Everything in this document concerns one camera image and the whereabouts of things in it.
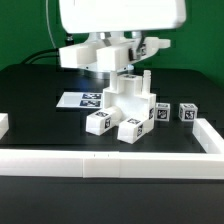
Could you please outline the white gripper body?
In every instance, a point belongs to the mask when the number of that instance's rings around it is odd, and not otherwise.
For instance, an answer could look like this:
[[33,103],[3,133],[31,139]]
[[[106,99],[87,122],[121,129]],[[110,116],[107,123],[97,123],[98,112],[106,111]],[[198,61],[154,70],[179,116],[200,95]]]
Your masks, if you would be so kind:
[[185,0],[59,0],[68,33],[174,29],[186,21]]

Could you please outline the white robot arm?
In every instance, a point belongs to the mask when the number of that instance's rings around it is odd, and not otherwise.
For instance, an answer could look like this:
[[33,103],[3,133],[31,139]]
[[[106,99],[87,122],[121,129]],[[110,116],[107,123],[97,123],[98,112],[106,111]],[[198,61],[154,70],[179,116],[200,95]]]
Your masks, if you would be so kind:
[[59,0],[59,9],[67,33],[88,36],[59,49],[60,65],[93,72],[123,72],[168,48],[170,40],[144,33],[186,21],[185,0]]

